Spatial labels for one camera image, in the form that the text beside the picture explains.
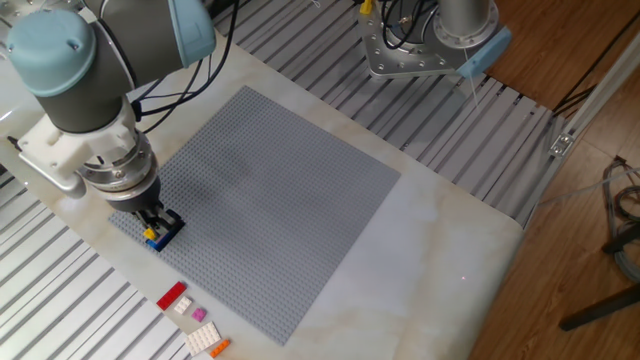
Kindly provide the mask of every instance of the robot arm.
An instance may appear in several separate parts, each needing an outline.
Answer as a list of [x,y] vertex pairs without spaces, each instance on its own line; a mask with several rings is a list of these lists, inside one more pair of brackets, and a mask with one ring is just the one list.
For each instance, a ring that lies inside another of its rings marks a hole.
[[199,0],[85,3],[98,21],[39,11],[9,33],[9,58],[47,114],[18,141],[20,157],[71,197],[88,182],[161,250],[183,222],[159,201],[158,164],[126,93],[211,54],[213,24]]

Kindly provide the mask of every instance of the yellow lego brick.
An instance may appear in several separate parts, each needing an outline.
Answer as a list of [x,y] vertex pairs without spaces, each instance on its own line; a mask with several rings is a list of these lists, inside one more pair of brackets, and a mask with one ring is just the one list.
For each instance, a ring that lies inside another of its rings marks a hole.
[[149,240],[155,240],[157,238],[156,236],[156,232],[153,231],[153,229],[151,228],[147,228],[147,230],[145,230],[142,235],[144,235],[144,237],[146,237]]

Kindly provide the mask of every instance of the white lego brick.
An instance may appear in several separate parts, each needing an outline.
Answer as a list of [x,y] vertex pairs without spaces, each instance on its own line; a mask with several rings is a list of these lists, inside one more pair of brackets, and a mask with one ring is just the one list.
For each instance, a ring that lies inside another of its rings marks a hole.
[[209,346],[220,341],[220,334],[216,329],[213,322],[209,322],[207,325],[191,333],[184,339],[184,343],[189,348],[191,356],[196,356],[198,353],[208,348]]
[[186,296],[183,296],[182,299],[180,299],[180,302],[178,303],[178,305],[176,305],[174,309],[178,312],[178,314],[182,315],[187,310],[189,305],[191,305],[191,299],[189,299]]

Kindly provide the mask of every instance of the metal bracket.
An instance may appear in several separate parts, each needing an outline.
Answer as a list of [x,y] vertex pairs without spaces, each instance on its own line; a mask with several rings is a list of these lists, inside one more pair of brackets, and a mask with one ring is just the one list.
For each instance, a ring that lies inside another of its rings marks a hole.
[[549,149],[549,155],[557,158],[563,158],[573,146],[576,138],[573,135],[567,133],[561,133],[558,135],[556,141],[553,142],[551,149]]

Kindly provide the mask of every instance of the pink lego brick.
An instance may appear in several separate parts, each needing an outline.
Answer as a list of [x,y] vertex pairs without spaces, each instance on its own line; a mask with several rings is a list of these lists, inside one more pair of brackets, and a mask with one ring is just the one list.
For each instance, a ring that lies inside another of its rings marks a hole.
[[198,322],[202,322],[202,319],[204,319],[205,315],[207,315],[207,312],[204,309],[197,308],[196,311],[191,314],[191,317],[198,320]]

